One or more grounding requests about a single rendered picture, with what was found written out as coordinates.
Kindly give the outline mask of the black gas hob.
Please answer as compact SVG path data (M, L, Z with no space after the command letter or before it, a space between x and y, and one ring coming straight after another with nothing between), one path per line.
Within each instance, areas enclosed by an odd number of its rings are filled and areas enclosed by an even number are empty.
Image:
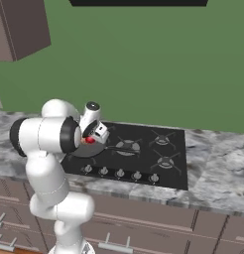
M112 122L106 126L109 131L107 146L133 148L139 150L140 154L110 150L90 158L78 158L70 154L61 161L66 173L182 191L188 189L183 130ZM92 167L92 172L86 175L82 170L87 165ZM101 177L99 170L103 167L107 167L108 174ZM125 172L122 178L115 176L119 169ZM142 178L134 181L132 175L137 171L142 174ZM160 178L155 184L149 180L152 174Z

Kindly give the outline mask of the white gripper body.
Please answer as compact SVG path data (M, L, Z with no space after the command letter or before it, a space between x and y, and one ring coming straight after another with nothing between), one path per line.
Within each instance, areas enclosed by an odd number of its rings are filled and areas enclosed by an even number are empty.
M108 139L108 137L109 137L108 128L102 122L100 122L93 133L93 138L97 142L104 144Z

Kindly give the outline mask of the grey frying pan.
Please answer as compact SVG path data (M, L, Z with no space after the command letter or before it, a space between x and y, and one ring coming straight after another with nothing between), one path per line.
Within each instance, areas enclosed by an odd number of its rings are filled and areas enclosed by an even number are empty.
M78 158L90 158L101 154L105 150L110 150L113 152L129 153L134 155L140 154L139 150L134 150L133 148L107 146L106 144L95 142L81 144L74 152L71 153L71 155Z

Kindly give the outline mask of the brown drawer front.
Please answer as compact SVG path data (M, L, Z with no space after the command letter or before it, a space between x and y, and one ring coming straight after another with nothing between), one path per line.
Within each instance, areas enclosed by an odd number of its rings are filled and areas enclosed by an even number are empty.
M0 179L0 212L6 213L7 222L23 228L31 228L32 214L22 183Z
M129 246L136 254L187 254L188 240L170 231L104 220L90 221L82 226L82 230L87 238L100 241L110 233L109 242L114 244L125 245L130 238Z
M244 242L237 241L237 236L244 237L244 217L231 216L225 225L216 254L244 254Z
M195 211L122 197L93 194L95 214L192 232Z
M15 246L19 248L32 249L35 251L48 254L45 241L40 233L32 232L25 229L6 227L0 228L1 244L10 244L14 239L17 239Z

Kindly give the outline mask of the black extractor hood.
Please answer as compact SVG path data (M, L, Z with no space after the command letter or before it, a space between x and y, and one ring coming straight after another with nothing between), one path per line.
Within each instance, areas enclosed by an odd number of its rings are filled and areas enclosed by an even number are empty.
M68 0L81 7L206 7L208 0Z

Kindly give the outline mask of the brown wall cupboard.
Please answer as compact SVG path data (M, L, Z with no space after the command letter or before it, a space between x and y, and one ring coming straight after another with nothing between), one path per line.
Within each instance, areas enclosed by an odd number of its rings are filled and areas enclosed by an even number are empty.
M44 0L0 0L0 62L15 62L51 44Z

